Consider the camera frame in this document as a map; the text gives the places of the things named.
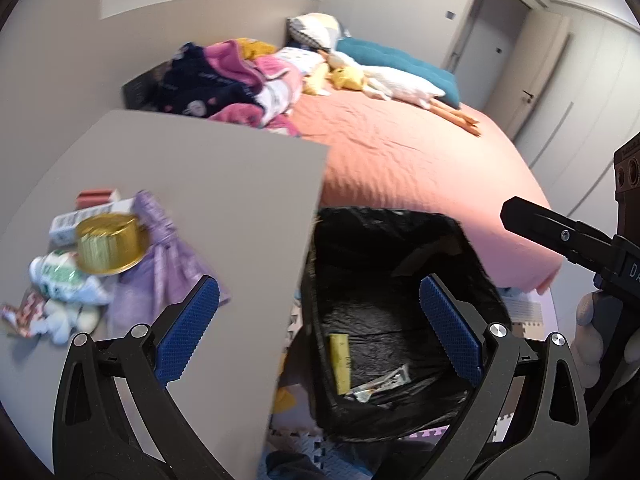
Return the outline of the white gloved right hand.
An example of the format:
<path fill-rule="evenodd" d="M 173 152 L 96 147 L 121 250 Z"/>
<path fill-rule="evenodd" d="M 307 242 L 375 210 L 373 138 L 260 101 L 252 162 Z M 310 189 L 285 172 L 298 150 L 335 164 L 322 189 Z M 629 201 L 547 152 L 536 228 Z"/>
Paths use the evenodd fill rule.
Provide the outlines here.
<path fill-rule="evenodd" d="M 592 388 L 600 378 L 600 361 L 604 352 L 603 339 L 594 327 L 594 310 L 605 296 L 602 292 L 590 292 L 579 301 L 576 310 L 575 336 L 570 350 L 582 388 Z"/>

